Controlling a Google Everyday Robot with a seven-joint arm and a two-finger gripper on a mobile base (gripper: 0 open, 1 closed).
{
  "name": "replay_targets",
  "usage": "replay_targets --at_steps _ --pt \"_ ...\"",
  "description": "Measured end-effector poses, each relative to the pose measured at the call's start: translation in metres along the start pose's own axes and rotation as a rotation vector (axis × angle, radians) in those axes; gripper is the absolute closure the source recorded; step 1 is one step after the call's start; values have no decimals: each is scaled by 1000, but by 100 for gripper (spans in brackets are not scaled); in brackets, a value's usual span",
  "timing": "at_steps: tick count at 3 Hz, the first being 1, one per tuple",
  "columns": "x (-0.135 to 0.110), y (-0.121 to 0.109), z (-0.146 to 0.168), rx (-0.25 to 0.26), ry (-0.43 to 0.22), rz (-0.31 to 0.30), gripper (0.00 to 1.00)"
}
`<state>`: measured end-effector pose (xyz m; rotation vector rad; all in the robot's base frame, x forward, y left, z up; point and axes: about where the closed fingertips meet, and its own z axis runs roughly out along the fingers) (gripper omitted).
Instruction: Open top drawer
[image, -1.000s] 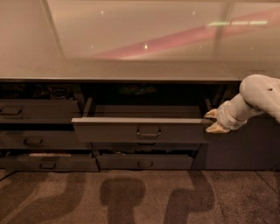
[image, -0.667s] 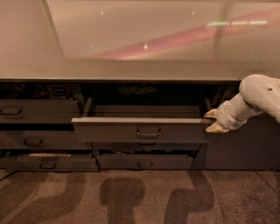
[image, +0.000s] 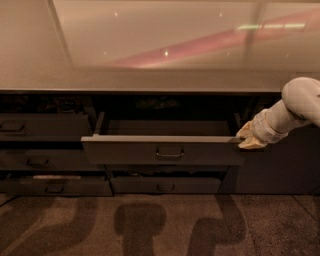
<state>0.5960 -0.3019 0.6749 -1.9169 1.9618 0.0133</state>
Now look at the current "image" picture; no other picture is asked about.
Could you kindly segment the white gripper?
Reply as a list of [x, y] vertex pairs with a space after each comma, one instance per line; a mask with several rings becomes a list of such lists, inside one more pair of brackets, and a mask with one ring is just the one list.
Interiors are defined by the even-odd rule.
[[275, 144], [288, 136], [288, 133], [279, 133], [275, 131], [267, 123], [266, 113], [266, 109], [262, 110], [254, 116], [252, 122], [246, 122], [237, 132], [236, 136], [244, 139], [238, 145], [240, 149], [251, 150], [264, 148], [267, 146], [267, 143]]

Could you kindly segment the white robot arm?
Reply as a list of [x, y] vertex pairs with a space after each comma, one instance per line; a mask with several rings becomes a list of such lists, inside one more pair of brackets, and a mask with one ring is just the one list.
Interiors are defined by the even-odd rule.
[[320, 81], [307, 77], [289, 81], [281, 99], [257, 113], [237, 133], [240, 149], [260, 149], [275, 144], [300, 127], [320, 126]]

